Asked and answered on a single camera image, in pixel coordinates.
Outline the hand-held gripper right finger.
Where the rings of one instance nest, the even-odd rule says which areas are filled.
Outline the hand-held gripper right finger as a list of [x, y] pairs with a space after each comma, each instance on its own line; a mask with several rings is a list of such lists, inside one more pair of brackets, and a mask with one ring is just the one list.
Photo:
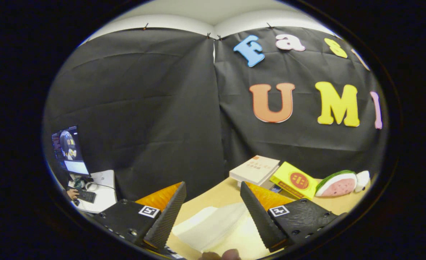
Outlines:
[[292, 201], [253, 183], [241, 182], [240, 196], [269, 252], [309, 243], [346, 217], [309, 199]]

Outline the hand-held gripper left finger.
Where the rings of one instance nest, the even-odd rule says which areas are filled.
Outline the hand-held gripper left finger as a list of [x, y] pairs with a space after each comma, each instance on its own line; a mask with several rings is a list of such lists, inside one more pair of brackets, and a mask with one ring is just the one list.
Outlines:
[[94, 220], [132, 244], [162, 250], [185, 198], [185, 182], [179, 182], [137, 201], [122, 199]]

